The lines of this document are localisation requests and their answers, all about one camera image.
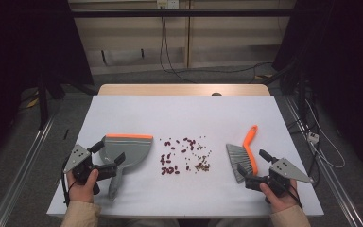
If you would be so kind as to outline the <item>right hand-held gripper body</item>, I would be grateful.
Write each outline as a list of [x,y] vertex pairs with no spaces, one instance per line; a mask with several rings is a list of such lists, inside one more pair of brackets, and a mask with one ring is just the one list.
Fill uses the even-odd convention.
[[260,184],[266,184],[276,196],[282,196],[289,191],[290,181],[313,183],[314,180],[289,162],[286,158],[267,158],[270,162],[268,175],[257,177],[250,174],[245,176],[245,186],[248,189],[260,191]]

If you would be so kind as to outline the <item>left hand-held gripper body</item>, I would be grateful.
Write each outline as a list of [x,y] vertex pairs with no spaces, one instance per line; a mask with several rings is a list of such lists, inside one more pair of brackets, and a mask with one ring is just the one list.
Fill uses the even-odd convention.
[[76,144],[72,149],[65,166],[63,168],[63,173],[67,174],[71,171],[80,183],[86,183],[87,179],[93,169],[98,170],[99,181],[110,179],[117,175],[118,166],[112,162],[106,165],[94,165],[92,162],[92,155],[88,148],[82,147],[80,144]]

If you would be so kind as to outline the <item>grey dustpan with orange lip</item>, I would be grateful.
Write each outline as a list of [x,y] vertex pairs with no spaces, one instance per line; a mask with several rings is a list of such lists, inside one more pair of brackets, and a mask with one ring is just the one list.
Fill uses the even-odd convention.
[[152,135],[143,134],[107,134],[104,136],[104,148],[99,152],[104,164],[113,164],[119,155],[125,154],[125,161],[118,166],[116,176],[111,178],[108,191],[111,201],[114,201],[117,196],[124,170],[137,166],[147,157],[152,141]]

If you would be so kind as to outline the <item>orange hand brush grey bristles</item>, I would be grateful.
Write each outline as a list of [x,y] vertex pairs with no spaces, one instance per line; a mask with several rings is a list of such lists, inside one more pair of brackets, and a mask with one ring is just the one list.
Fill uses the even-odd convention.
[[249,129],[241,146],[232,144],[226,145],[226,150],[229,156],[233,174],[238,183],[242,183],[244,181],[244,177],[238,172],[238,165],[242,165],[249,174],[256,176],[258,173],[258,166],[256,164],[253,152],[251,151],[251,142],[253,141],[257,130],[258,127],[253,125]]

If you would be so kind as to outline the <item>scatter of small green beans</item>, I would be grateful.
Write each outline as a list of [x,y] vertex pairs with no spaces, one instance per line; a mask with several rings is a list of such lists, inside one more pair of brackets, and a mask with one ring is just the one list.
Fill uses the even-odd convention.
[[181,154],[184,156],[185,170],[188,172],[207,172],[211,164],[209,157],[212,151],[203,143],[205,136],[182,139]]

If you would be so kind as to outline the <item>scatter of red kidney beans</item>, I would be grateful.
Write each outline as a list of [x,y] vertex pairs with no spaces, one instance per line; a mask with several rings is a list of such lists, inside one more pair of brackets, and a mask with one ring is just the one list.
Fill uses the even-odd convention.
[[168,138],[160,140],[164,145],[164,152],[160,155],[160,170],[162,175],[179,175],[197,173],[199,142],[196,139]]

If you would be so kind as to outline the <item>person's right hand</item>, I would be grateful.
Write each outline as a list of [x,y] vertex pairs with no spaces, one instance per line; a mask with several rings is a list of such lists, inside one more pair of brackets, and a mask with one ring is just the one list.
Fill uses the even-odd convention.
[[298,193],[297,182],[295,180],[290,181],[290,187],[288,192],[285,192],[280,197],[277,197],[273,191],[264,183],[260,184],[260,189],[271,204],[271,210],[273,213],[284,211],[285,209],[291,208],[298,205]]

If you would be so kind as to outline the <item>person's left hand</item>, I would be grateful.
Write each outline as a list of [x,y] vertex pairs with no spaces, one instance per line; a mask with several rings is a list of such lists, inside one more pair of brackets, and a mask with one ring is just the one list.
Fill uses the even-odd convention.
[[85,184],[79,184],[72,172],[69,172],[66,177],[69,183],[68,192],[70,201],[94,202],[94,185],[98,177],[98,171],[96,169],[90,173]]

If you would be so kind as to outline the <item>black metal stand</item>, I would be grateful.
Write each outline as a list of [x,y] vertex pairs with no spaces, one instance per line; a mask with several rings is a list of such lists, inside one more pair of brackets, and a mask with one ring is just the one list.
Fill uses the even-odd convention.
[[48,121],[49,113],[48,113],[48,104],[46,99],[46,86],[44,82],[43,74],[40,74],[38,77],[38,97],[40,103],[40,127],[42,130],[45,124]]

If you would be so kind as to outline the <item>light wooden table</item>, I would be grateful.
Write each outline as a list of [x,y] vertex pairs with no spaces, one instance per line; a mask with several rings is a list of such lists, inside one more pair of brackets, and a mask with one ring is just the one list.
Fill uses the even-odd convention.
[[269,96],[262,84],[104,84],[100,96]]

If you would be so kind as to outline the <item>black curtain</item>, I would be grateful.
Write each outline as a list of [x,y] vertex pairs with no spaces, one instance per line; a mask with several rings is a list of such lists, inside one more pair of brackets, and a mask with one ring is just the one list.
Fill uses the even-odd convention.
[[305,50],[302,68],[338,129],[363,162],[363,0],[294,0],[294,15],[273,62],[285,68]]
[[94,83],[69,0],[0,0],[0,144],[25,89],[64,83]]

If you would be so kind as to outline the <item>black horizontal bar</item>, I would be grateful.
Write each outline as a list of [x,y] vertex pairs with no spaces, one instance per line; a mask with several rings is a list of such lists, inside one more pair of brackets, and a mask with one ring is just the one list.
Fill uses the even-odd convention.
[[118,17],[281,17],[296,14],[294,9],[75,9],[77,18]]

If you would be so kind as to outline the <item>aluminium floor rail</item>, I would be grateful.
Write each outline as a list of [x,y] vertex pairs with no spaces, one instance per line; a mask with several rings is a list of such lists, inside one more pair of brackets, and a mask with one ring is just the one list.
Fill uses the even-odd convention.
[[319,165],[320,172],[323,175],[323,179],[328,183],[333,195],[335,196],[337,203],[348,220],[351,227],[363,227],[363,220],[356,209],[353,200],[344,189],[340,180],[338,179],[334,168],[326,162],[326,158],[322,150],[316,149],[316,146],[307,140],[307,134],[302,134],[304,142],[309,146],[312,155],[315,157],[317,164]]
[[14,206],[16,205],[21,192],[26,184],[28,175],[30,174],[32,167],[37,160],[39,153],[43,147],[47,135],[50,133],[55,117],[48,118],[43,127],[38,130],[36,137],[28,149],[26,157],[22,162],[20,168],[17,170],[13,181],[11,182],[9,189],[7,190],[4,198],[0,202],[0,227],[5,227],[9,216],[12,213]]

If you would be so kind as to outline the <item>white wall socket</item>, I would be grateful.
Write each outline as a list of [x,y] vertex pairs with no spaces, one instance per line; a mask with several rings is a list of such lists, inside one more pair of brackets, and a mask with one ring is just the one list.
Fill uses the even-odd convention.
[[158,9],[178,9],[180,7],[179,0],[156,0]]

